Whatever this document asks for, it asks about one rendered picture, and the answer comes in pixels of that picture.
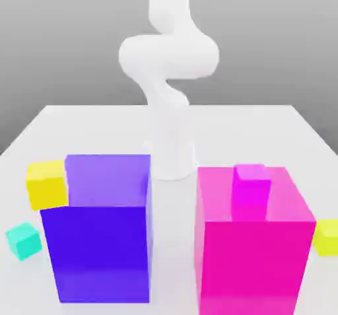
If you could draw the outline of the small magenta cube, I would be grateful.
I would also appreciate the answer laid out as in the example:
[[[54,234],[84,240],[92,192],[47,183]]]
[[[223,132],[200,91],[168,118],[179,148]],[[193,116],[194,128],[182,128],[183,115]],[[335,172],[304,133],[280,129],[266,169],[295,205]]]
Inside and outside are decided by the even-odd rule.
[[[264,221],[272,178],[263,164],[237,164],[231,193],[233,221]]]

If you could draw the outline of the small turquoise cube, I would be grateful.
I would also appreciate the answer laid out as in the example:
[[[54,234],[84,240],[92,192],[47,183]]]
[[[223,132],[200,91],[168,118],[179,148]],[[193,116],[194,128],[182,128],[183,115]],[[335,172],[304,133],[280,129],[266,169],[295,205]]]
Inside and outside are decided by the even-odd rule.
[[[29,222],[7,230],[5,235],[11,252],[20,261],[42,250],[40,234]]]

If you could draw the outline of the small lime yellow cube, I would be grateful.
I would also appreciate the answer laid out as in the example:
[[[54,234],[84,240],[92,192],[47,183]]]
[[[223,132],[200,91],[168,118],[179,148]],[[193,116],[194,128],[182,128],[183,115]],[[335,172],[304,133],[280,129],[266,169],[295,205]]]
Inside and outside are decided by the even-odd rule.
[[[317,220],[312,243],[319,256],[338,256],[338,219]]]

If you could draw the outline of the large purple box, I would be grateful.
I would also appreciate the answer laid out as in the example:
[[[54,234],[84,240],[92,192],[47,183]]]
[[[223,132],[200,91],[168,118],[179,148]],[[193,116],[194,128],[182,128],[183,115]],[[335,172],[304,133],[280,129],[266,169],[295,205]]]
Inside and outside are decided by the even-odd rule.
[[[40,215],[62,303],[148,303],[149,155],[69,155],[69,204]]]

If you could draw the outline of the large pink box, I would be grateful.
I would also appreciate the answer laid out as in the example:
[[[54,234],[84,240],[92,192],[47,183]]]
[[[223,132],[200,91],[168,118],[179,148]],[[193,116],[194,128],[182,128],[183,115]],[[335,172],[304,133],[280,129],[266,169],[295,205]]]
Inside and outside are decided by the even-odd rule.
[[[197,171],[198,315],[293,315],[316,220],[283,167],[269,168],[267,207],[232,202],[234,170]]]

